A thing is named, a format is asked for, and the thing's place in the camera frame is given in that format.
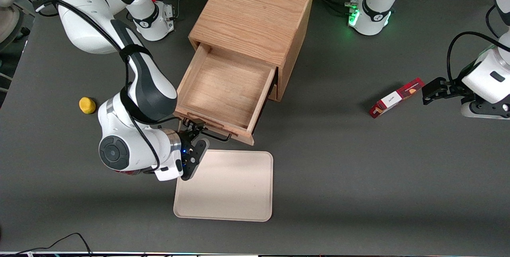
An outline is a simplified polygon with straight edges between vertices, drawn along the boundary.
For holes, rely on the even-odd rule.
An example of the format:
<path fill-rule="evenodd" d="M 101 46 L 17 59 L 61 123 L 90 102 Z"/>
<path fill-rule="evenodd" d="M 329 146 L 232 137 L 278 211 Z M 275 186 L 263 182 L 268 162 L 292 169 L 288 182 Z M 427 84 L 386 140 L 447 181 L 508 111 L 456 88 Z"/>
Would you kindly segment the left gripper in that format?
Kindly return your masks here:
<path fill-rule="evenodd" d="M 489 48 L 461 81 L 472 92 L 458 91 L 454 81 L 435 78 L 423 87 L 423 104 L 427 106 L 435 100 L 456 97 L 461 97 L 461 104 L 464 104 L 474 101 L 475 94 L 492 104 L 501 102 L 510 93 L 509 54 L 500 47 Z"/>

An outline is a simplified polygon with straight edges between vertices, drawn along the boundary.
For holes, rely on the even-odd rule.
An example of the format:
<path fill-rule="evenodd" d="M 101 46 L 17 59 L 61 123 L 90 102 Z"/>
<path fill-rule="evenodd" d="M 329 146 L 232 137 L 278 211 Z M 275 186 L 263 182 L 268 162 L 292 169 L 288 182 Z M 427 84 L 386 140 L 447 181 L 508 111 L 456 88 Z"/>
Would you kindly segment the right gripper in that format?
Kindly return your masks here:
<path fill-rule="evenodd" d="M 155 175 L 159 181 L 173 179 L 189 180 L 196 171 L 196 150 L 194 141 L 202 131 L 206 130 L 206 123 L 202 119 L 190 119 L 190 128 L 176 132 L 171 129 L 155 130 L 157 138 L 156 154 L 159 163 L 155 164 Z"/>

